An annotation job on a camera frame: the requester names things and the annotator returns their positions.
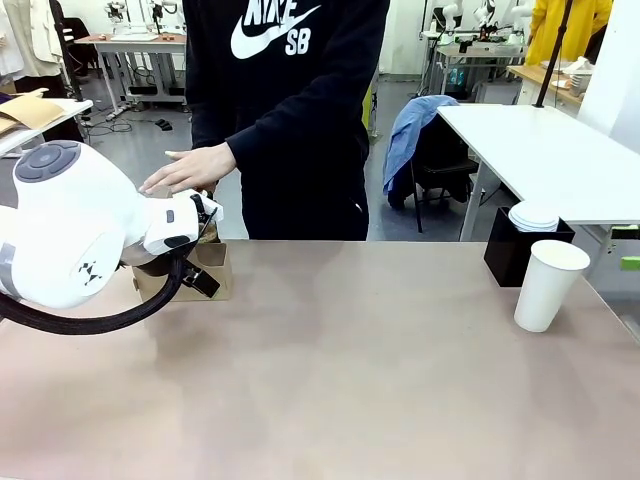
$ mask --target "person in yellow jacket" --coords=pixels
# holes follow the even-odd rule
[[[549,60],[562,23],[566,0],[536,0],[526,65]],[[574,0],[567,33],[558,60],[577,60],[584,55],[591,35],[609,22],[613,0]]]

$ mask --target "stack of cups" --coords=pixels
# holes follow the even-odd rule
[[[516,323],[529,332],[546,331],[589,263],[589,255],[570,243],[534,243],[516,307]]]
[[[509,220],[521,232],[556,232],[560,217],[535,202],[520,202],[509,210]]]

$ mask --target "black box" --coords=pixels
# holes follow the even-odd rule
[[[509,220],[509,208],[496,212],[484,261],[501,287],[521,287],[531,258],[531,246],[540,240],[572,243],[574,232],[560,220],[557,232],[521,232]]]

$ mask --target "white swoosh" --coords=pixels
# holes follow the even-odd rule
[[[240,60],[245,60],[264,52],[271,42],[283,35],[286,35],[289,30],[294,28],[321,6],[322,5],[318,5],[317,7],[312,8],[304,15],[291,19],[288,23],[283,25],[274,25],[264,33],[256,35],[255,37],[248,37],[245,35],[242,30],[244,18],[240,17],[240,20],[238,20],[238,24],[231,35],[231,51],[236,58],[239,58]]]

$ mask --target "white paper cup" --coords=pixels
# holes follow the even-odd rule
[[[570,243],[534,243],[516,307],[516,323],[529,332],[546,331],[569,289],[590,263],[589,255]]]

